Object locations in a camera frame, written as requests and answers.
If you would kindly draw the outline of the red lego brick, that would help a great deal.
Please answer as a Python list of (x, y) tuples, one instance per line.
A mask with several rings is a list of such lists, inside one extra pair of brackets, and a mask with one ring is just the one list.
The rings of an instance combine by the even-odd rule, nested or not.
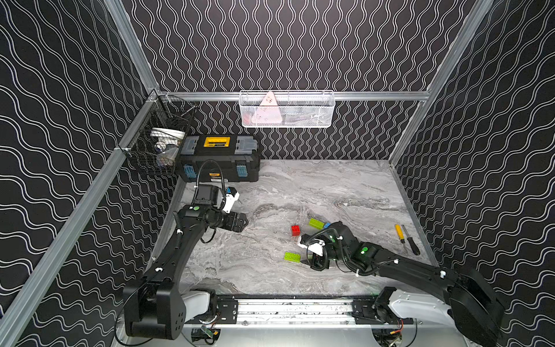
[(291, 235), (293, 237), (298, 237), (300, 234), (301, 234), (301, 230), (298, 225), (294, 225), (291, 227)]

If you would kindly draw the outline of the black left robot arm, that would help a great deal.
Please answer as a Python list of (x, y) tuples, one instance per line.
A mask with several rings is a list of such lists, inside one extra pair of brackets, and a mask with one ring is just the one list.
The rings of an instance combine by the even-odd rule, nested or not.
[(124, 327), (129, 337), (175, 340), (186, 323), (213, 322), (218, 316), (214, 290), (179, 290), (184, 269), (209, 228), (241, 233), (247, 215), (211, 205), (186, 205), (175, 212), (176, 229), (157, 260), (123, 291)]

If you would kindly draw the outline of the lime green long lego brick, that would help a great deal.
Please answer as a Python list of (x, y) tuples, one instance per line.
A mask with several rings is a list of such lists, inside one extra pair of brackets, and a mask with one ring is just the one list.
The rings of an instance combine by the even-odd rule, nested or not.
[(292, 262), (292, 263), (300, 263), (301, 262), (301, 256), (300, 256), (300, 254), (296, 254), (296, 253), (292, 253), (292, 252), (286, 252), (284, 254), (284, 260)]

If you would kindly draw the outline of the lime green square lego brick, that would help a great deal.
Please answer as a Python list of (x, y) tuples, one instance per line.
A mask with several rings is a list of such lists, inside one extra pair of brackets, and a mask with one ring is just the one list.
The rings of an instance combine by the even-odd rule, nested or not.
[(322, 222), (322, 221), (319, 221), (315, 218), (310, 218), (309, 219), (309, 226), (312, 227), (312, 228), (316, 228), (318, 230), (322, 230), (323, 228), (325, 228), (326, 223)]

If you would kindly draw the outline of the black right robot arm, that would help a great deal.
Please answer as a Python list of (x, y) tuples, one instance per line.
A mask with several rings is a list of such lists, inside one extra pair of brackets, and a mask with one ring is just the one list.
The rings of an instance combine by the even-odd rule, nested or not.
[(477, 270), (434, 267), (371, 242), (359, 241), (338, 221), (309, 235), (299, 244), (312, 252), (311, 269), (328, 269), (331, 260), (358, 276), (391, 278), (424, 291), (447, 305), (447, 316), (472, 342), (495, 346), (501, 333), (504, 307), (495, 290)]

